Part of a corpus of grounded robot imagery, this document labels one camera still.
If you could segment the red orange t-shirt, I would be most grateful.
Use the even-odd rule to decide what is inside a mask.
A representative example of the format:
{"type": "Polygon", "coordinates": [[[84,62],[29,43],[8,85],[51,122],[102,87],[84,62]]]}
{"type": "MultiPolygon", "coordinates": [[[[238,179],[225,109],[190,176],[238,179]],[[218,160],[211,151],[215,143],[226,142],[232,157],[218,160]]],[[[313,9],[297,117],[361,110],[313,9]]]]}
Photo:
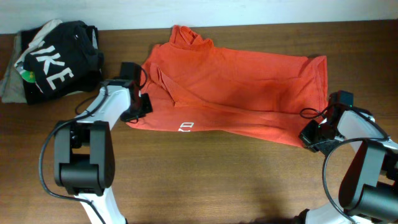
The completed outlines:
{"type": "Polygon", "coordinates": [[[143,69],[153,110],[135,129],[226,131],[299,147],[300,111],[327,105],[326,57],[216,47],[186,26],[174,26],[143,69]]]}

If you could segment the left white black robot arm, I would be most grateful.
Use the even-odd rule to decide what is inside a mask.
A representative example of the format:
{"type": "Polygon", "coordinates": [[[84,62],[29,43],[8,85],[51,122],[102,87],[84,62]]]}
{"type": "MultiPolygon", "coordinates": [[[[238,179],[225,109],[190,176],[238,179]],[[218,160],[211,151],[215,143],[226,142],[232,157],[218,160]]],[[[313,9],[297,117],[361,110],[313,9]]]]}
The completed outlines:
{"type": "Polygon", "coordinates": [[[142,93],[147,72],[123,62],[119,76],[105,80],[91,105],[72,121],[61,122],[54,134],[54,179],[67,199],[80,202],[92,223],[127,223],[111,185],[115,158],[111,130],[117,121],[136,124],[153,111],[142,93]]]}

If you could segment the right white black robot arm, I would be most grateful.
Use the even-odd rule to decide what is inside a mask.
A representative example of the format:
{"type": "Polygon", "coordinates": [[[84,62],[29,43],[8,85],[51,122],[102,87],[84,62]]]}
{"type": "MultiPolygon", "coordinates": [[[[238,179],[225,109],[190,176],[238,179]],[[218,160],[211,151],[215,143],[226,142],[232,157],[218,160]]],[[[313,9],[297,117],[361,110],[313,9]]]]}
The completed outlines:
{"type": "Polygon", "coordinates": [[[397,221],[397,143],[366,109],[354,106],[354,96],[337,91],[328,106],[309,117],[299,134],[306,149],[325,158],[322,184],[329,200],[317,209],[305,209],[293,223],[394,223],[397,221]],[[341,182],[337,199],[330,195],[327,165],[341,146],[351,145],[355,156],[341,182]]]}

